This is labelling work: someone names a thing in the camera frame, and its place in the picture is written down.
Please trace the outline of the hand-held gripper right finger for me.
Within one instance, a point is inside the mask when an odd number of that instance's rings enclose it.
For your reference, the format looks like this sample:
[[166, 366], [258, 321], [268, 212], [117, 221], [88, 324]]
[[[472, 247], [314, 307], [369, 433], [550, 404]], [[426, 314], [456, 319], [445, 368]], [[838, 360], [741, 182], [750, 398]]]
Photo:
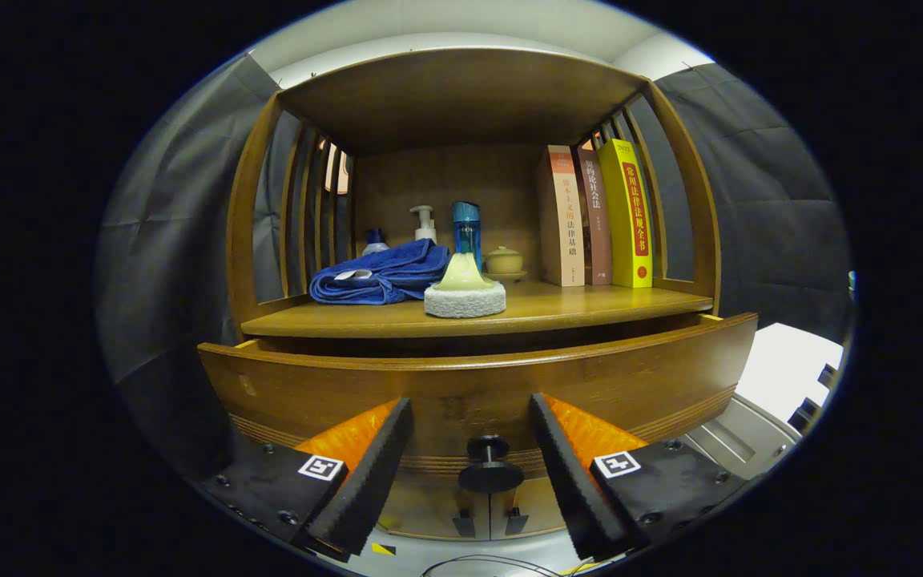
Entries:
[[579, 558], [674, 539], [736, 499], [746, 479], [677, 438], [645, 442], [536, 392], [529, 417]]

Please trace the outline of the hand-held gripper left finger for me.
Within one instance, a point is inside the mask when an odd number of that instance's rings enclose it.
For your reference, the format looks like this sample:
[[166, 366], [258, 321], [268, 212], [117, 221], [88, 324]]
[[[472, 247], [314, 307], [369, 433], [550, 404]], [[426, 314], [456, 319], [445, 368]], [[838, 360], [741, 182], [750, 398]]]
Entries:
[[348, 436], [361, 450], [286, 448], [236, 434], [233, 457], [199, 481], [227, 514], [283, 547], [347, 562], [377, 525], [413, 435], [413, 407], [400, 397], [355, 417]]

